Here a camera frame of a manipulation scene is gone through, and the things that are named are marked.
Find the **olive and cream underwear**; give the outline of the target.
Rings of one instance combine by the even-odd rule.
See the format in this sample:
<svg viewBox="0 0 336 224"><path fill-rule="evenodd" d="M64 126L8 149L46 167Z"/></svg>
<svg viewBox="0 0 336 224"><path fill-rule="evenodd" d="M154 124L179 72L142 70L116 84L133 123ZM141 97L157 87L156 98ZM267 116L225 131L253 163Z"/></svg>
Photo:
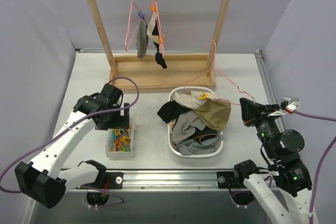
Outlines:
<svg viewBox="0 0 336 224"><path fill-rule="evenodd" d="M198 117L211 129L218 132L224 130L229 121L231 104L222 100L199 100L197 97L202 91L186 91L175 93L173 100L194 111Z"/></svg>

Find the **yellow clothespin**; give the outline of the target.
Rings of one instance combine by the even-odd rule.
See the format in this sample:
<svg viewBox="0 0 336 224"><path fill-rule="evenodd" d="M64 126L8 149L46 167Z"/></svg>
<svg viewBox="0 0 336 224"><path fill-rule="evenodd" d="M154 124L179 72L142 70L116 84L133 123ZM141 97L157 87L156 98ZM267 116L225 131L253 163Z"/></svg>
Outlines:
<svg viewBox="0 0 336 224"><path fill-rule="evenodd" d="M216 100L217 94L216 93L208 93L208 92L200 92L200 95L197 97L199 100Z"/></svg>

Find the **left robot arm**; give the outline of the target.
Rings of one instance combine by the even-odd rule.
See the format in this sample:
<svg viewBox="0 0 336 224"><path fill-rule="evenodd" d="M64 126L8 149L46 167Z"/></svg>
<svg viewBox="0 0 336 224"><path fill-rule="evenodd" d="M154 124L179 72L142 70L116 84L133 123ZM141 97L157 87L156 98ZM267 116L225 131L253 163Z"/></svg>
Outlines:
<svg viewBox="0 0 336 224"><path fill-rule="evenodd" d="M80 141L93 129L107 131L129 127L129 104L121 112L122 90L105 84L101 92L86 95L75 104L55 137L29 163L19 162L15 175L20 191L46 208L56 206L64 194L75 188L120 189L123 175L110 173L94 160L82 161L71 169L62 167Z"/></svg>

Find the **black and cream underwear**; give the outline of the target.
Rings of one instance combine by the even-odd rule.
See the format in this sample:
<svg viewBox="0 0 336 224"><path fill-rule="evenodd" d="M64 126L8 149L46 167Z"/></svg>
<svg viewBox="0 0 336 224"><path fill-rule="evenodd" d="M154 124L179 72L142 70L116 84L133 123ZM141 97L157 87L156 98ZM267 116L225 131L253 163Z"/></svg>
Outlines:
<svg viewBox="0 0 336 224"><path fill-rule="evenodd" d="M162 54L162 48L159 44L155 43L156 39L155 37L159 34L159 22L157 18L157 13L152 13L151 20L147 27L147 36L149 39L151 39L154 43L154 46L156 47L156 53L155 53L155 61L156 63L161 66L163 69L167 68L166 62L163 58Z"/></svg>

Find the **orange clothespin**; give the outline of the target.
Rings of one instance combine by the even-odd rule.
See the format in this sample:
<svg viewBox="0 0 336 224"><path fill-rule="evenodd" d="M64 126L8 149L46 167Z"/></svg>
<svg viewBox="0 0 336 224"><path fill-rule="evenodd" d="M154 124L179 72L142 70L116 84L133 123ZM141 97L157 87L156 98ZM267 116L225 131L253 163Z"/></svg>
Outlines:
<svg viewBox="0 0 336 224"><path fill-rule="evenodd" d="M148 5L148 7L149 7L149 9L152 11L152 12L154 12L154 13L157 13L158 12L158 8L157 8L157 6L156 5Z"/></svg>
<svg viewBox="0 0 336 224"><path fill-rule="evenodd" d="M159 44L159 45L164 44L164 38L165 38L164 35L162 35L162 36L157 35L157 36L155 37L155 39L156 39L155 43L157 43L157 44Z"/></svg>

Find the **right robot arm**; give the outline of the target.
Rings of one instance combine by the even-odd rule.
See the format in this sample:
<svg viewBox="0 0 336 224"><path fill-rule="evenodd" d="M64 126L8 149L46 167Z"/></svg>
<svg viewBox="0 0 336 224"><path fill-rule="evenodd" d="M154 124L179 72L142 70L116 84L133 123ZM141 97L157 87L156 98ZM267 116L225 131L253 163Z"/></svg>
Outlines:
<svg viewBox="0 0 336 224"><path fill-rule="evenodd" d="M260 153L267 168L252 160L240 162L231 172L217 172L218 188L231 191L238 206L257 200L272 223L318 223L313 205L315 189L299 153L305 146L295 130L280 131L276 119L299 109L299 99L283 98L281 104L260 104L241 98L242 121L255 127Z"/></svg>

